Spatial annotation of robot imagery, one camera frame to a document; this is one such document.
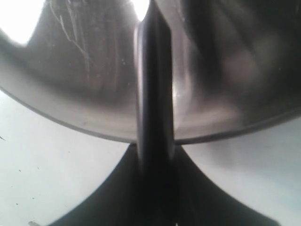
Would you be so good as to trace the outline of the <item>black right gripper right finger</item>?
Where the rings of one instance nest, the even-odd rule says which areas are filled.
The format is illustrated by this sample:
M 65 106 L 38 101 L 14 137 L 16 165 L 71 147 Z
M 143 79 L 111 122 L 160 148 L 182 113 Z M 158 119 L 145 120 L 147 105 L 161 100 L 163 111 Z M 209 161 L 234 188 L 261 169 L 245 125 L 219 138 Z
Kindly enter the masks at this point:
M 181 146 L 166 150 L 171 204 L 166 226 L 278 226 L 238 201 L 200 170 Z

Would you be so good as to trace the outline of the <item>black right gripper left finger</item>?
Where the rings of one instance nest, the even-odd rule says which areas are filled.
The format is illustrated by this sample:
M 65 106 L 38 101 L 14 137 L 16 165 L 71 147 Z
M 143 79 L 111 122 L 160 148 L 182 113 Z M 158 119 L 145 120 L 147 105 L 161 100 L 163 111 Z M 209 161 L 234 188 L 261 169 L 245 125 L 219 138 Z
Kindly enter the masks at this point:
M 54 226 L 149 226 L 145 179 L 131 143 L 105 181 Z

